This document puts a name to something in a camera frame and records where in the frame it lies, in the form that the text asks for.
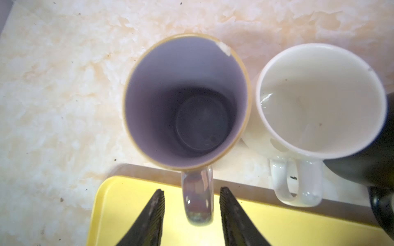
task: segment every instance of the mug handle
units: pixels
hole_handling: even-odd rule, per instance
[[[313,207],[322,201],[323,161],[295,159],[298,172],[298,193],[293,196],[287,185],[288,161],[270,159],[271,175],[276,196],[284,204]]]
[[[214,178],[212,167],[181,173],[183,203],[188,221],[205,226],[214,219]]]
[[[391,204],[393,190],[368,187],[372,212],[383,230],[394,240],[394,212]]]

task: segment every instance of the countertop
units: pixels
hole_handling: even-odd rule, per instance
[[[121,113],[130,70],[159,40],[215,36],[251,78],[288,47],[330,43],[362,57],[389,92],[392,13],[389,0],[15,1],[0,36],[0,244],[84,245],[99,185],[125,163],[159,169]],[[213,168],[216,180],[272,188],[267,160],[242,141]],[[364,186],[324,171],[326,201],[368,207]]]

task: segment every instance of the purple mug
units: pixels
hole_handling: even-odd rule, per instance
[[[251,85],[238,55],[220,40],[179,34],[138,60],[123,113],[136,148],[150,161],[182,172],[191,224],[213,221],[211,164],[240,139],[251,111]]]

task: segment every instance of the black mug handle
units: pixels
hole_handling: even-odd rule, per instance
[[[391,197],[394,190],[383,187],[368,188],[372,212],[383,230],[394,240],[394,212]]]

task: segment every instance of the mug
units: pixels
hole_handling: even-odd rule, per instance
[[[321,202],[323,160],[367,147],[387,110],[383,85],[357,55],[329,44],[302,44],[270,60],[253,83],[255,94],[243,141],[269,159],[279,200],[298,207]],[[295,163],[293,196],[287,170]]]
[[[238,55],[220,40],[180,34],[155,44],[136,63],[125,89],[125,126],[151,162],[182,172],[186,216],[213,220],[211,164],[240,139],[251,86]]]
[[[387,95],[385,125],[367,148],[325,165],[344,179],[368,188],[372,211],[380,226],[394,240],[394,93]]]

